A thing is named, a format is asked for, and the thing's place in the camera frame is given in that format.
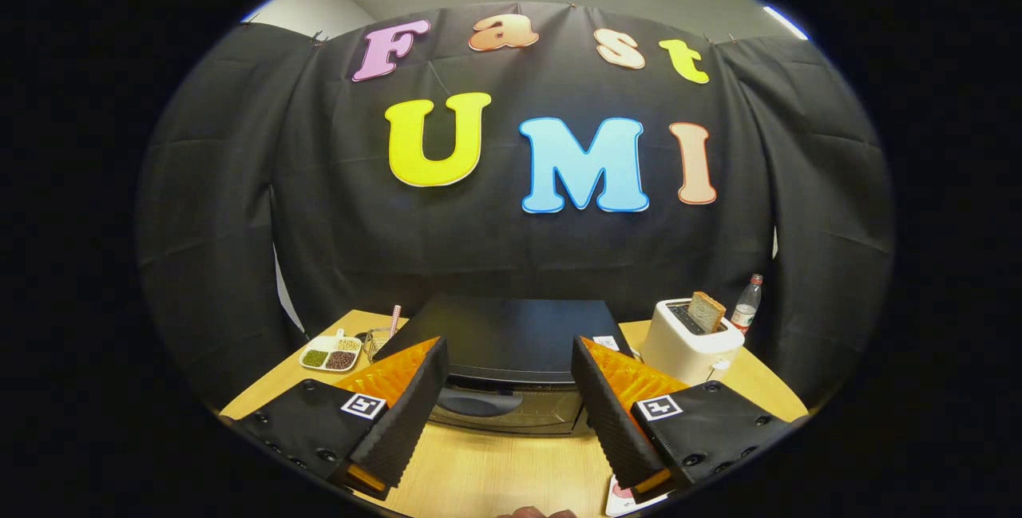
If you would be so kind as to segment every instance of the striped straw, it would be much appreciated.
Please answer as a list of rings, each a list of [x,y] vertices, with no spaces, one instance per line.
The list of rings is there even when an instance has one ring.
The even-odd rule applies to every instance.
[[[390,315],[390,338],[393,338],[394,331],[398,330],[398,317],[401,317],[401,305],[393,305],[393,314]]]

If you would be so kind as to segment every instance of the black fabric backdrop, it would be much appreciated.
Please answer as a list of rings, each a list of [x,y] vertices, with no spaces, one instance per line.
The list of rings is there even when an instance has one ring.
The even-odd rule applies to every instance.
[[[475,52],[472,25],[529,16],[540,40]],[[365,34],[430,20],[382,78],[351,82]],[[642,69],[607,63],[593,31],[632,35]],[[657,46],[697,49],[697,85]],[[390,173],[391,104],[428,99],[424,152],[454,146],[457,93],[482,92],[478,166],[448,187]],[[649,208],[613,214],[568,200],[521,208],[531,149],[518,126],[562,119],[587,148],[604,119],[642,123]],[[715,202],[678,200],[670,123],[698,123]],[[598,195],[603,183],[594,191]],[[557,190],[566,198],[558,180]],[[772,231],[779,252],[771,260]],[[652,20],[565,4],[484,4],[413,13],[317,45],[239,27],[186,78],[143,166],[139,261],[154,322],[193,386],[217,408],[293,351],[271,242],[297,315],[315,335],[352,309],[411,315],[431,295],[606,300],[618,321],[703,290],[729,308],[752,273],[764,299],[747,346],[807,405],[848,373],[886,291],[891,191],[865,111],[831,64],[789,35],[711,46]]]

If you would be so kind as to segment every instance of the white toaster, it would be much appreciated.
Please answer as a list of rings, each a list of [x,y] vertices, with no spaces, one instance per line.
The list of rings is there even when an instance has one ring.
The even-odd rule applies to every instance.
[[[691,298],[660,300],[653,308],[653,320],[642,347],[642,359],[654,369],[695,386],[719,380],[745,343],[745,335],[721,319],[724,329],[705,333],[691,320],[683,321]]]

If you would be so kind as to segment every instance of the human hand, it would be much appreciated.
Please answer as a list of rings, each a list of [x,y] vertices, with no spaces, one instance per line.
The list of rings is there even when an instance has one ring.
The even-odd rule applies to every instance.
[[[533,506],[524,506],[515,510],[514,514],[501,514],[497,518],[577,518],[577,516],[570,510],[561,510],[547,516]]]

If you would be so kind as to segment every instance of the blue letter m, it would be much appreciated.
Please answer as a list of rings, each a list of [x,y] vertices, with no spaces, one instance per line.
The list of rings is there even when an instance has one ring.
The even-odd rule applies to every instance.
[[[568,126],[556,117],[529,119],[518,130],[532,143],[532,192],[521,202],[528,213],[557,213],[564,199],[554,187],[561,177],[574,206],[589,205],[600,176],[603,193],[596,204],[605,211],[636,213],[649,206],[639,181],[639,136],[642,123],[610,117],[600,123],[589,151]]]

